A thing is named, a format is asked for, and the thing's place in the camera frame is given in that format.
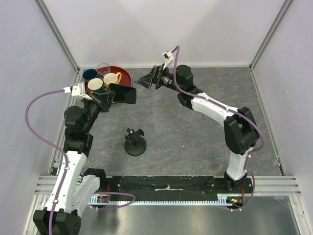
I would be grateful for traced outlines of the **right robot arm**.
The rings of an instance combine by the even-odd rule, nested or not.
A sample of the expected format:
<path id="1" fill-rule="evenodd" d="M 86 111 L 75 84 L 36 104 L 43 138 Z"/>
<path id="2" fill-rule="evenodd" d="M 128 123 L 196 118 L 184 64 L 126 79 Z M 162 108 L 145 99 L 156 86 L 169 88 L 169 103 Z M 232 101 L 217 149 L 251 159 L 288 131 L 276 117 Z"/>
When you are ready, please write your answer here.
<path id="1" fill-rule="evenodd" d="M 247 177 L 247 158 L 261 136 L 251 110 L 236 109 L 209 97 L 193 83 L 191 68 L 179 65 L 173 73 L 164 65 L 153 66 L 149 74 L 136 83 L 146 89 L 167 87 L 178 92 L 181 105 L 202 113 L 224 128 L 224 139 L 230 150 L 230 160 L 224 173 L 224 187 L 228 192 L 239 190 Z"/>

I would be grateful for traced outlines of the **black phone stand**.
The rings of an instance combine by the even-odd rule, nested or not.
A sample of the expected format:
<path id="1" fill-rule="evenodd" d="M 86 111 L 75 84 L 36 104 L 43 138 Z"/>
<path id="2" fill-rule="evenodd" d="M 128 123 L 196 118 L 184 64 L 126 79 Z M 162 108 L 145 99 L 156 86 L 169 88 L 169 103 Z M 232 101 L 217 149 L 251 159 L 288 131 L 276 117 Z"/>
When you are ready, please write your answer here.
<path id="1" fill-rule="evenodd" d="M 125 135 L 125 144 L 124 149 L 130 156 L 140 156 L 142 155 L 147 147 L 146 141 L 143 138 L 144 131 L 142 129 L 138 129 L 135 131 L 134 129 L 127 129 L 128 134 Z"/>

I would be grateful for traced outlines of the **black smartphone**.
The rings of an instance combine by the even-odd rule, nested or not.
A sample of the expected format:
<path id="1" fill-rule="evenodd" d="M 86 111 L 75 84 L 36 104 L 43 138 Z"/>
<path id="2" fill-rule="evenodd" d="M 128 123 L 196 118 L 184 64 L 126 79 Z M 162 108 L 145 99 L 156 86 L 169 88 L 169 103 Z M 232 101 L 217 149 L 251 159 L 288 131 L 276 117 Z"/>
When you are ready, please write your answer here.
<path id="1" fill-rule="evenodd" d="M 136 104 L 137 90 L 134 87 L 124 86 L 120 84 L 109 84 L 110 92 L 115 92 L 113 102 Z"/>

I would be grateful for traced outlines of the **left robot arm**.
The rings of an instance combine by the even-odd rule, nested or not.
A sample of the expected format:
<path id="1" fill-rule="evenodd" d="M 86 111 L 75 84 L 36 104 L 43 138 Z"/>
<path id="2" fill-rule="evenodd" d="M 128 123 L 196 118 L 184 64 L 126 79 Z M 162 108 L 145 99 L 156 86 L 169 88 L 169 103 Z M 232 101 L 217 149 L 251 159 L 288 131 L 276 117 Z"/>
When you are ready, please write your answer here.
<path id="1" fill-rule="evenodd" d="M 89 169 L 79 184 L 81 170 L 89 156 L 93 136 L 90 129 L 101 112 L 108 112 L 115 92 L 87 93 L 84 106 L 70 106 L 64 112 L 65 141 L 60 149 L 62 165 L 43 210 L 36 210 L 33 221 L 42 235 L 77 235 L 81 216 L 95 192 L 107 188 L 103 170 Z"/>

